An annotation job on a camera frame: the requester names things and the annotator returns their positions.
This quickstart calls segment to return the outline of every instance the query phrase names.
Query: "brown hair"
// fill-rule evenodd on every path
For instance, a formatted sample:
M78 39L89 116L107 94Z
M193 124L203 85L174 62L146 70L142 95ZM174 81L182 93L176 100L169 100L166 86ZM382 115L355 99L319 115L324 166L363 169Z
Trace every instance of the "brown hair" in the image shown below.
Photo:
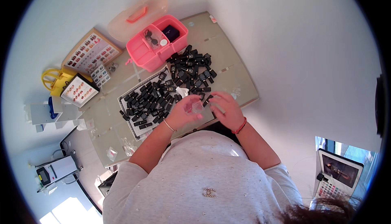
M281 215L284 224L317 223L342 224L348 223L354 216L357 205L344 199L316 199L315 208L306 206L291 206Z

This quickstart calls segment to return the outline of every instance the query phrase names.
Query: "white jar lid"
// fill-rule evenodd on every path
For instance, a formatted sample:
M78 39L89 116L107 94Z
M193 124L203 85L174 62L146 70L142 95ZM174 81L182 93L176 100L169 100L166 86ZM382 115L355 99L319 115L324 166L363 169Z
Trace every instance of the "white jar lid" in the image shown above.
M162 40L160 41L160 45L162 45L162 46L167 45L167 43L168 43L168 41L167 41L166 39L162 39Z

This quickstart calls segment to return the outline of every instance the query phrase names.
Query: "woman's arm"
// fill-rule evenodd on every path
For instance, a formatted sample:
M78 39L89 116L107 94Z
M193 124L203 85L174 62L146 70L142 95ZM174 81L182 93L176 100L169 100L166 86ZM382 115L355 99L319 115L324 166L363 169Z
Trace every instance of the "woman's arm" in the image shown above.
M225 113L222 113L220 109L212 105L210 108L216 117L228 129L232 131L239 129L244 123L244 117L238 103L226 92L214 91L211 94L213 96L217 95L218 97L214 97L209 101L218 104L225 110ZM236 134L236 137L239 139L248 158L256 162L262 169L267 169L281 163L278 155L249 122L245 124L239 134Z
M186 114L193 102L200 98L199 95L189 95L183 98L165 119L167 124L172 129L178 130L190 121L201 119L201 114ZM158 164L160 157L170 143L172 134L173 131L164 122L160 123L130 157L129 162L135 163L149 174Z

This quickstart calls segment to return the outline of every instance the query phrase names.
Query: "gray sweater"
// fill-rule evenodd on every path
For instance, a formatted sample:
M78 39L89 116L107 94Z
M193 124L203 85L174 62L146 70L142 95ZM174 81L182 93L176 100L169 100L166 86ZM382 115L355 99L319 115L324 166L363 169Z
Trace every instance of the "gray sweater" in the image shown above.
M231 139L198 131L172 145L147 174L123 162L103 202L104 223L279 223L302 204L285 165L263 170Z

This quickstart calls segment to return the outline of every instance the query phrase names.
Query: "navy blue box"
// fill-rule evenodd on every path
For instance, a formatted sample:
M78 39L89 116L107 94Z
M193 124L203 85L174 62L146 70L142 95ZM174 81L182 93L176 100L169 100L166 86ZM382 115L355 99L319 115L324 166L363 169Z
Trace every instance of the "navy blue box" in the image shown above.
M173 41L175 41L175 39L179 37L179 31L171 25L164 28L163 34L167 37L170 43L172 43Z

